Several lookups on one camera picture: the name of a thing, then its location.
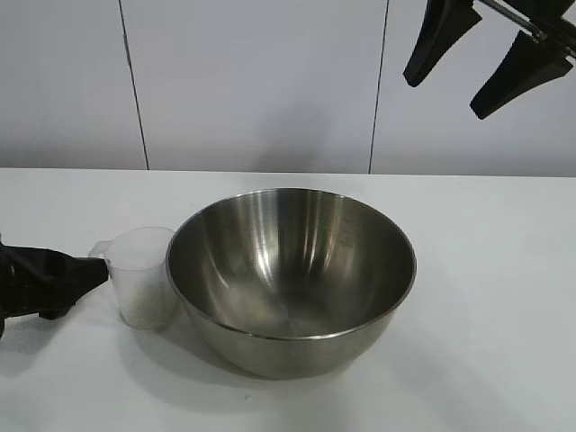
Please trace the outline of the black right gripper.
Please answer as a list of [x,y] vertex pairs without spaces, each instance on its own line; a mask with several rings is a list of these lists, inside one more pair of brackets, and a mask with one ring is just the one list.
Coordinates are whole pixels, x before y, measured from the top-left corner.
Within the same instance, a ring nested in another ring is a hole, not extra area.
[[[470,103],[483,120],[522,94],[564,77],[575,59],[575,24],[565,15],[572,0],[490,1],[481,3],[512,21],[520,31],[508,53]],[[438,61],[482,17],[468,0],[427,0],[418,39],[403,76],[419,86]]]

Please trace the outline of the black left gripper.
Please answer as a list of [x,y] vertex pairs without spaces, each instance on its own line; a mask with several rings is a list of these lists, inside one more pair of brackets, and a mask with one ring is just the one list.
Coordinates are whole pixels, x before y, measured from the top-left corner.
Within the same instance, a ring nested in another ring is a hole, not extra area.
[[[108,280],[102,258],[74,257],[47,248],[1,243],[1,335],[10,318],[36,313],[64,317],[77,302]],[[29,281],[40,289],[30,290]]]

